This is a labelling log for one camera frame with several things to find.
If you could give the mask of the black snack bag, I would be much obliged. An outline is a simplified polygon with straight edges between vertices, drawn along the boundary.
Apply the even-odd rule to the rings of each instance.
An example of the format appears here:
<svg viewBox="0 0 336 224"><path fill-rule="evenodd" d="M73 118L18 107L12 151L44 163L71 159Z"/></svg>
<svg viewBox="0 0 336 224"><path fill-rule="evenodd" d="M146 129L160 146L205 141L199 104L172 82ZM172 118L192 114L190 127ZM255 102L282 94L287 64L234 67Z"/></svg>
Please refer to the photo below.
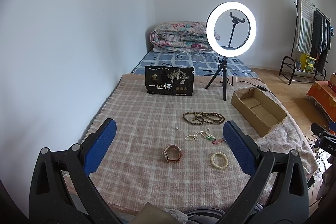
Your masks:
<svg viewBox="0 0 336 224"><path fill-rule="evenodd" d="M149 94L192 96L194 71L192 67L146 66L146 90Z"/></svg>

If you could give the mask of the yellow green box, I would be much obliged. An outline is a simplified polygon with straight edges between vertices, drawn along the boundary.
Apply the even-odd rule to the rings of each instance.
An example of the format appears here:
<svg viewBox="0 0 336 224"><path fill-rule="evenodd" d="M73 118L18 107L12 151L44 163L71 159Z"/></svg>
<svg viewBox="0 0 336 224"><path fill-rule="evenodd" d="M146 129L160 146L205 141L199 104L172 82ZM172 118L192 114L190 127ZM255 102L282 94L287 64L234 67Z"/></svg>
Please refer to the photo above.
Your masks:
<svg viewBox="0 0 336 224"><path fill-rule="evenodd" d="M302 63L301 68L303 71L312 72L314 70L315 58L310 55L302 53L300 56L300 62Z"/></svg>

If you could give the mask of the striped white towel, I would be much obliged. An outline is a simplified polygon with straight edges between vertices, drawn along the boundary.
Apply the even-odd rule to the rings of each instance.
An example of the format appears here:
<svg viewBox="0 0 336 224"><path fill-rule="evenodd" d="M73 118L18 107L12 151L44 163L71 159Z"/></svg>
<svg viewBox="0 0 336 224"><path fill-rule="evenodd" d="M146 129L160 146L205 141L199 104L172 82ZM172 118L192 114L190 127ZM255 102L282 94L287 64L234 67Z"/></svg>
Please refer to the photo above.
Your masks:
<svg viewBox="0 0 336 224"><path fill-rule="evenodd" d="M297 0L295 49L307 55L313 37L314 6L310 0Z"/></svg>

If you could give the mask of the folded floral quilt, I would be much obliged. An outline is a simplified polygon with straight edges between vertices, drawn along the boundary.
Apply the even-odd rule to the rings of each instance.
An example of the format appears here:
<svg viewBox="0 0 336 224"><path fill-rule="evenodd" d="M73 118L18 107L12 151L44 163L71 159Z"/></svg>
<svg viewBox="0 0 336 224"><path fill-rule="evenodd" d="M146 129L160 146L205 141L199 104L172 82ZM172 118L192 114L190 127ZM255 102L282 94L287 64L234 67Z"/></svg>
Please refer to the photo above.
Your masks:
<svg viewBox="0 0 336 224"><path fill-rule="evenodd" d="M155 50L167 52L211 52L206 35L206 23L172 21L161 23L152 30L150 42Z"/></svg>

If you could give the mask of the orange cloth covered table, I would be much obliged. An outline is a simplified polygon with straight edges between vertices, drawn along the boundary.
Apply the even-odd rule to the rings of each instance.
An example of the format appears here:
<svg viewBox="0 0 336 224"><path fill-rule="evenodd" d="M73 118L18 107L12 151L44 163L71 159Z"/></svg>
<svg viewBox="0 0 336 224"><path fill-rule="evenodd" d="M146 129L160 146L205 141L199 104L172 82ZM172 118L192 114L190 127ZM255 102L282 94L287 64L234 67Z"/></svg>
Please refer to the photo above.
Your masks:
<svg viewBox="0 0 336 224"><path fill-rule="evenodd" d="M335 122L335 85L330 81L316 81L308 90L306 96L313 98L324 111L330 121Z"/></svg>

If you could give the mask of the dark hanging clothes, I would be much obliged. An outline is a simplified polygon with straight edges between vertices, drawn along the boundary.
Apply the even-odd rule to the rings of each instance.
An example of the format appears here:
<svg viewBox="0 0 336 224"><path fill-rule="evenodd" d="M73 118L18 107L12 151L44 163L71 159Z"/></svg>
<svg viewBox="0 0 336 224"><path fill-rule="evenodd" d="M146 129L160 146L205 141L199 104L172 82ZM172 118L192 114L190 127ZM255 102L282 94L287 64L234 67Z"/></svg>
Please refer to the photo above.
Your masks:
<svg viewBox="0 0 336 224"><path fill-rule="evenodd" d="M311 40L310 56L315 59L315 69L323 73L327 63L327 56L331 49L330 21L320 11L314 12L313 34Z"/></svg>

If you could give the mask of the blue patterned bed sheet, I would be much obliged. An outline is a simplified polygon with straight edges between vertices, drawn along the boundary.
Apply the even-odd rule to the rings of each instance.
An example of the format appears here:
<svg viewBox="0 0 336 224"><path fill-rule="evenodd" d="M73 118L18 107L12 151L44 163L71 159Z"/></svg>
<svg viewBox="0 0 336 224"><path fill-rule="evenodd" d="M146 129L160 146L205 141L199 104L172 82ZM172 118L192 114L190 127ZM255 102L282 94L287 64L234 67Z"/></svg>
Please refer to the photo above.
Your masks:
<svg viewBox="0 0 336 224"><path fill-rule="evenodd" d="M155 52L150 51L131 71L143 75L146 66L193 67L197 76L213 76L222 63L222 57L214 52ZM256 78L257 74L239 58L227 59L227 75Z"/></svg>

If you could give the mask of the pink plaid blanket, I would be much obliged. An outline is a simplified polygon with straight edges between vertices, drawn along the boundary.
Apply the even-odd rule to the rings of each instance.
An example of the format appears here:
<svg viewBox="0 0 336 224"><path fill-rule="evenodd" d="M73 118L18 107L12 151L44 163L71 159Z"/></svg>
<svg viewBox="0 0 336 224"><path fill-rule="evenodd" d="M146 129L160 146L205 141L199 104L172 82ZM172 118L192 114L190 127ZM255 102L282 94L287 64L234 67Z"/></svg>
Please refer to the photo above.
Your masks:
<svg viewBox="0 0 336 224"><path fill-rule="evenodd" d="M236 200L249 176L226 143L186 140L187 135L206 128L187 123L182 117L186 112L222 114L258 145L273 152L297 150L307 177L317 171L315 155L290 115L261 137L230 101L223 100L221 84L215 81L207 86L207 80L195 79L192 96L164 96L149 94L142 75L122 77L89 128L95 132L108 118L117 124L115 139L97 171L90 175L112 209L136 214L146 203L181 211L228 209ZM163 156L171 144L182 150L178 163L168 163Z"/></svg>

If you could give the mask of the black phone holder gooseneck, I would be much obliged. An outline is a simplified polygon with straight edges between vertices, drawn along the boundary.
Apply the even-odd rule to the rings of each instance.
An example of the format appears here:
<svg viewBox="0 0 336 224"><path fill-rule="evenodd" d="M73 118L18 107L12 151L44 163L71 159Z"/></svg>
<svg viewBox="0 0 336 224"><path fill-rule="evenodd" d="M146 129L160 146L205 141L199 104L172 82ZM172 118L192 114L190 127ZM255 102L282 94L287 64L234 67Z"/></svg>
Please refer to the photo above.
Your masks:
<svg viewBox="0 0 336 224"><path fill-rule="evenodd" d="M233 36L234 36L234 32L235 32L235 28L236 28L236 26L237 26L239 23L242 23L242 24L245 23L245 18L238 18L237 16L234 16L234 15L232 14L232 12L230 12L230 18L232 19L233 26L232 26L232 30L231 30L230 39L229 39L229 42L228 42L228 45L227 45L228 48L231 47L232 38L233 38Z"/></svg>

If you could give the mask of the brown cardboard box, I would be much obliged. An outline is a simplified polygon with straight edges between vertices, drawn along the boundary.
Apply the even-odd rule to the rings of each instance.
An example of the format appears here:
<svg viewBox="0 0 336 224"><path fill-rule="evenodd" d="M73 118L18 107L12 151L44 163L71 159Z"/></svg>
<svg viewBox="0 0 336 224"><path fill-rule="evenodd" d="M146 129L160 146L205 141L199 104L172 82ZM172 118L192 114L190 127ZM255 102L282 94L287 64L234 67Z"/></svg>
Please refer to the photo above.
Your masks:
<svg viewBox="0 0 336 224"><path fill-rule="evenodd" d="M257 88L235 90L231 103L261 137L287 118L282 107Z"/></svg>

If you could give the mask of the black clothes rack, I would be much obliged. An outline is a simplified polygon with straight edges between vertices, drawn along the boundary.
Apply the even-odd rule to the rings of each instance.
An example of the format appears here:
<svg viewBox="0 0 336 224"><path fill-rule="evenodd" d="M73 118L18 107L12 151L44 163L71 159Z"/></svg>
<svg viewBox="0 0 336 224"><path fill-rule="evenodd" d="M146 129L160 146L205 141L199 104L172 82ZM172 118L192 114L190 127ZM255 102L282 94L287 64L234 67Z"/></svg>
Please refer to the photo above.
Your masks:
<svg viewBox="0 0 336 224"><path fill-rule="evenodd" d="M324 16L326 16L313 2L314 11L318 10L320 11ZM306 72L302 69L297 69L295 67L295 60L298 59L300 61L301 52L295 49L295 34L296 34L296 21L297 21L297 0L294 2L295 5L295 28L294 28L294 39L293 44L291 46L291 52L289 55L284 56L282 59L282 63L280 66L280 71L278 73L279 76L284 77L288 84L297 82L297 83L310 83L315 80L319 79L326 79L327 76L327 70L326 67L324 69L323 73L319 73L317 69L314 68L312 72ZM331 38L334 36L334 30L333 26L331 25Z"/></svg>

